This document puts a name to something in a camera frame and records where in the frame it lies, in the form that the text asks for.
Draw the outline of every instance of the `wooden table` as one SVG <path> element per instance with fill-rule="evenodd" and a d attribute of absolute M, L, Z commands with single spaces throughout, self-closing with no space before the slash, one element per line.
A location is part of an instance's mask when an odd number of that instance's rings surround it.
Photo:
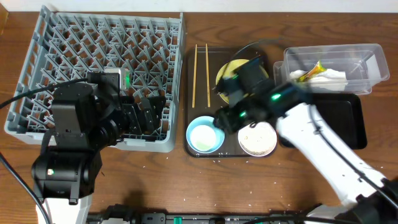
<path fill-rule="evenodd" d="M 178 17 L 177 13 L 118 13 Z M 15 90 L 35 27 L 36 12 L 12 12 L 0 36 L 0 101 Z M 284 37 L 294 46 L 378 43 L 391 77 L 361 96 L 368 146 L 356 153 L 388 178 L 398 170 L 398 14 L 186 13 L 187 48 L 244 45 L 264 37 Z M 273 63 L 283 52 L 266 48 Z M 106 148 L 96 179 L 92 212 L 122 203 L 182 213 L 264 213 L 301 210 L 315 203 L 338 205 L 327 181 L 296 149 L 278 147 L 267 159 L 194 159 L 183 150 L 183 106 L 177 143 L 168 153 Z M 8 108 L 0 111 L 6 119 Z M 30 167 L 39 146 L 26 145 L 0 129 L 0 150 L 32 186 Z M 36 223 L 32 199 L 0 166 L 0 223 Z"/>

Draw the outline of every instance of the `white backdrop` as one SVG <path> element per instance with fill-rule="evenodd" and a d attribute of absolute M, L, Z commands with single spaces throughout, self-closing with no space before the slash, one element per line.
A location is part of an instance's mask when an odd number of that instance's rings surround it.
<path fill-rule="evenodd" d="M 398 0 L 0 0 L 8 11 L 398 12 Z"/>

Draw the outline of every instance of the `black tray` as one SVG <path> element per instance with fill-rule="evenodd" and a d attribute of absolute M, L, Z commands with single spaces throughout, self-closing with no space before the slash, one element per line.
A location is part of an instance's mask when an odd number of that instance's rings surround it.
<path fill-rule="evenodd" d="M 231 47 L 209 47 L 209 79 L 210 79 L 210 108 L 207 108 L 207 82 L 206 82 L 206 48 L 198 47 L 197 55 L 197 85 L 196 85 L 196 97 L 195 97 L 195 108 L 192 108 L 192 89 L 193 89 L 193 64 L 195 62 L 195 49 L 191 49 L 185 57 L 185 100 L 184 100 L 184 149 L 193 157 L 205 157 L 205 158 L 217 158 L 217 157 L 251 157 L 245 153 L 238 143 L 238 134 L 225 134 L 225 140 L 223 145 L 215 152 L 204 154 L 193 150 L 187 142 L 185 132 L 187 131 L 188 125 L 192 120 L 199 116 L 213 116 L 217 109 L 228 104 L 221 99 L 220 96 L 214 93 L 212 88 L 216 85 L 216 76 L 218 70 L 226 64 L 232 55 L 237 51 L 236 48 Z M 259 49 L 247 49 L 239 55 L 238 58 L 252 59 L 258 55 L 265 55 L 265 53 Z M 264 57 L 264 66 L 272 78 L 272 74 L 269 72 L 269 62 Z"/>
<path fill-rule="evenodd" d="M 368 145 L 361 100 L 357 95 L 316 93 L 313 99 L 322 118 L 350 148 L 364 149 Z M 279 141 L 285 147 L 294 147 L 280 136 Z"/>

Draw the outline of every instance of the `chopstick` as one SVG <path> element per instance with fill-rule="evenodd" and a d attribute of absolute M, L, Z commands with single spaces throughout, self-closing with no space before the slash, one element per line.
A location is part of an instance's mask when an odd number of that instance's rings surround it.
<path fill-rule="evenodd" d="M 195 44 L 195 63 L 193 64 L 192 108 L 195 108 L 195 91 L 197 89 L 197 57 L 198 57 L 198 45 Z"/>
<path fill-rule="evenodd" d="M 209 54 L 206 44 L 207 107 L 210 107 Z"/>

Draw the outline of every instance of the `yellow wrapper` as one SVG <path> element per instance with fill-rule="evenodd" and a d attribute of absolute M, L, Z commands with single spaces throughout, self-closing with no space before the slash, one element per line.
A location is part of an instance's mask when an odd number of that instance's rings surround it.
<path fill-rule="evenodd" d="M 305 82 L 305 81 L 315 77 L 319 73 L 324 72 L 326 70 L 327 69 L 322 66 L 321 61 L 318 61 L 317 64 L 309 72 L 307 72 L 304 75 L 302 75 L 301 77 L 299 77 L 297 79 L 297 81 L 298 82 Z"/>

